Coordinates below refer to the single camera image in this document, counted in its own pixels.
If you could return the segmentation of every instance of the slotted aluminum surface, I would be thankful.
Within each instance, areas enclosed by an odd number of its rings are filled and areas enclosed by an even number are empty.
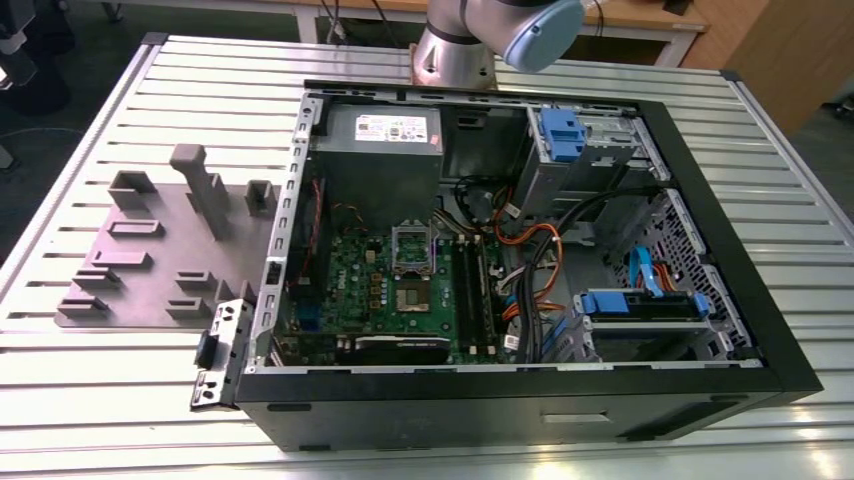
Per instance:
[[[227,183],[276,182],[305,78],[404,83],[408,54],[187,37],[140,49],[0,272],[0,476],[658,479],[741,477],[762,465],[763,477],[854,477],[850,225],[716,72],[563,62],[536,75],[499,68],[499,82],[667,104],[826,388],[797,405],[674,442],[284,454],[240,412],[189,413],[196,333],[61,332],[53,308],[116,171],[179,182],[171,145],[201,143]]]

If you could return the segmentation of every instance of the open computer tower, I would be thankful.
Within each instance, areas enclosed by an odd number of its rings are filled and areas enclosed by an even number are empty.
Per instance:
[[[671,439],[821,390],[659,103],[308,82],[191,408],[283,450]]]

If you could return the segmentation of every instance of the motherboard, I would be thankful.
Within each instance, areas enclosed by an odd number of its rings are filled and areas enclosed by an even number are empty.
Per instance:
[[[498,264],[496,245],[439,238],[420,224],[338,234],[323,299],[296,300],[277,331],[281,363],[502,363]]]

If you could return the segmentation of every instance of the power supply label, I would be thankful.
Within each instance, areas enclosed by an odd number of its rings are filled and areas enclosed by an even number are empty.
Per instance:
[[[427,143],[427,117],[359,115],[356,118],[356,140]]]

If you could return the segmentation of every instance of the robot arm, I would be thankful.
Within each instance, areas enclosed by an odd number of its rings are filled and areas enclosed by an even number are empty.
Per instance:
[[[412,58],[416,84],[495,85],[494,53],[523,72],[554,63],[572,44],[590,0],[434,0]]]

